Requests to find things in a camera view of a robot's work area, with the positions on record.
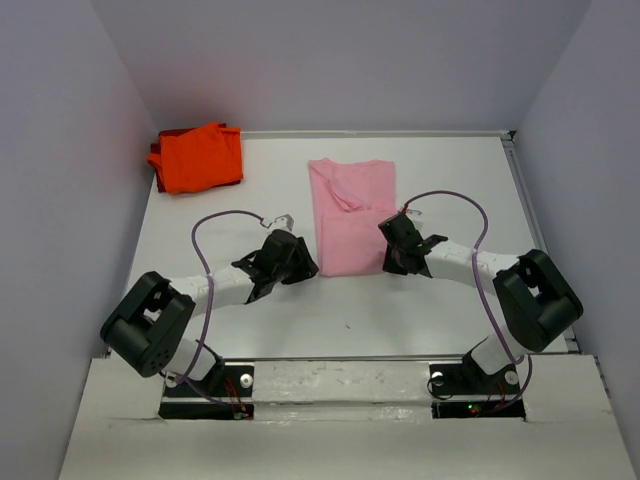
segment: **folded orange cloth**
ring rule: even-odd
[[[194,193],[242,179],[240,128],[210,123],[179,136],[158,137],[159,153],[147,162],[167,193]]]

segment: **screw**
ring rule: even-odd
[[[444,385],[444,375],[442,372],[433,372],[431,375],[431,383],[436,387],[441,387]]]
[[[242,388],[250,388],[253,385],[253,377],[248,373],[243,374],[240,377],[240,386]]]
[[[509,385],[517,385],[519,380],[518,374],[513,370],[509,370],[507,373],[504,374],[504,380]]]

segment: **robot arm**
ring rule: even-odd
[[[213,272],[213,308],[252,303],[271,293],[276,283],[289,285],[316,275],[318,267],[304,239],[289,231],[291,217],[279,219],[262,248]],[[147,272],[104,323],[100,337],[142,377],[162,370],[183,374],[198,345],[182,337],[189,320],[204,313],[208,299],[206,276],[170,280]],[[222,359],[205,348],[189,377],[215,383],[222,367]]]
[[[379,225],[387,240],[384,270],[454,280],[476,287],[473,249],[440,235],[423,239],[405,213]],[[480,282],[495,295],[506,320],[501,333],[514,357],[541,352],[583,313],[582,304],[551,259],[540,250],[525,255],[477,255]],[[484,386],[511,361],[496,333],[464,357],[461,379]]]

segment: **white table surface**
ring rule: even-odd
[[[229,422],[158,418],[160,377],[95,359],[60,479],[633,480],[593,358],[543,355],[534,366],[526,422],[433,420],[425,401],[398,404],[397,417],[360,401],[258,405],[255,420]]]
[[[232,208],[295,219],[315,257],[307,162],[371,159],[396,164],[398,205],[427,190],[450,189],[476,199],[489,215],[483,250],[526,253],[533,240],[500,139],[463,137],[308,138],[243,141],[245,179],[239,185],[170,196],[151,188],[129,286],[156,270],[165,277],[202,273],[190,232],[201,217]],[[472,245],[480,215],[452,197],[416,202],[424,236],[438,233]],[[215,219],[199,241],[213,269],[258,248],[266,231],[248,217]],[[503,321],[497,300],[492,306]],[[187,335],[197,338],[202,317]],[[448,281],[381,274],[316,278],[278,285],[252,305],[216,310],[207,342],[228,358],[347,357],[463,354],[490,333],[477,292]],[[566,352],[562,338],[548,349]]]

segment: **white wall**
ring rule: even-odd
[[[584,302],[640,473],[640,2],[594,0],[517,136],[549,250]]]
[[[161,128],[512,129],[588,0],[93,0]]]
[[[152,124],[88,2],[0,14],[0,477],[54,479],[122,292]]]

